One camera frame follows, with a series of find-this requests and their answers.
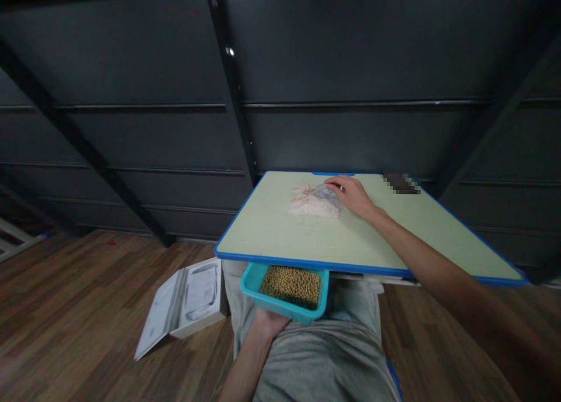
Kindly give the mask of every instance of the rice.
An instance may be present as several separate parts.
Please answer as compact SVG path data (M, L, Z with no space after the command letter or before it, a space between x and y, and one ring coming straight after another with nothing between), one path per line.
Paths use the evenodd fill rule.
M314 195L314 185L302 185L293 189L295 197L290 200L288 212L294 215L316 215L328 218L341 217L338 199L323 199Z

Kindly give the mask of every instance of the diagonal metal beam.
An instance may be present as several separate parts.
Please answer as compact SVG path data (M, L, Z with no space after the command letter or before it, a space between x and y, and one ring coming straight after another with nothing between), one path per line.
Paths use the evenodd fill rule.
M165 233L162 226L140 205L133 193L117 175L107 169L107 162L82 135L68 115L56 109L54 99L33 74L21 63L4 39L0 38L0 67L19 87L33 107L64 136L68 143L82 156L89 167L99 175L118 197L136 214L144 225L167 247L175 238Z
M72 222L63 212L59 211L49 203L40 200L35 193L24 184L21 184L14 176L0 168L0 188L20 205L28 208L31 212L53 224L75 237L83 237L92 229L78 226Z
M449 196L561 52L559 3L561 0L546 0L533 23L528 25L525 41L497 89L496 97L471 126L460 146L447 157L438 181L431 189L435 198L445 200Z
M240 82L236 68L236 52L228 35L226 17L224 15L224 0L197 0L200 14L205 21L210 35L212 48L220 57L221 68L219 82L222 88L222 97L226 104L226 111L232 122L237 126L240 151L245 157L244 172L250 183L255 186L255 156L251 149L247 124L241 110Z

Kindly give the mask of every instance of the person's left hand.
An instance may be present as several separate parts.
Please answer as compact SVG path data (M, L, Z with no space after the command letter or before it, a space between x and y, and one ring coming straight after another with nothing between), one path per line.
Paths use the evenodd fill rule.
M257 307L253 322L266 337L275 339L288 325L290 318Z

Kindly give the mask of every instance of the forearm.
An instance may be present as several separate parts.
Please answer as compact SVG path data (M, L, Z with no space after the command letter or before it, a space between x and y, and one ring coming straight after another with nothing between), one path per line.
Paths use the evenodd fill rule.
M553 363L539 338L488 288L384 212L372 212L366 219L423 287L491 356L521 399L536 397L536 382L551 383ZM547 391L547 385L541 390Z
M272 338L260 332L254 321L226 377L220 402L250 401L253 398L271 344Z

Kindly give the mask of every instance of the wooden floor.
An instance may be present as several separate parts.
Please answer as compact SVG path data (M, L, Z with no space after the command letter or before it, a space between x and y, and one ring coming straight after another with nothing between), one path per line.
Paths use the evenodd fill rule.
M1 400L216 399L231 366L230 319L133 354L155 290L212 246L95 232L57 235L0 265ZM561 293L497 290L553 351ZM386 355L405 401L516 400L487 356L425 291L380 297Z

